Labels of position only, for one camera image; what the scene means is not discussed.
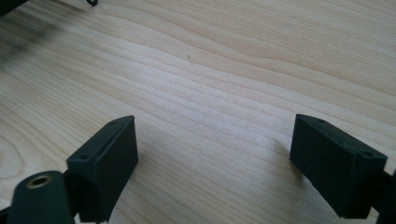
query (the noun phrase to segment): wooden surface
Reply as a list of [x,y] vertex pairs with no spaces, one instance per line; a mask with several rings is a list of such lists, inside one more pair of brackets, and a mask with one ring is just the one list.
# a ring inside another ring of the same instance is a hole
[[393,172],[395,71],[392,0],[32,0],[0,18],[0,206],[132,114],[110,223],[375,223],[339,218],[290,141],[326,119]]

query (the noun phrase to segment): wood grain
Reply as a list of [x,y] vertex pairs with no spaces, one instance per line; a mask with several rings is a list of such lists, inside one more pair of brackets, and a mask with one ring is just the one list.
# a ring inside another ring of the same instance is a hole
[[0,18],[0,206],[105,123],[135,115],[140,162],[110,223],[339,218],[289,162],[294,116],[396,169],[390,0],[32,0]]

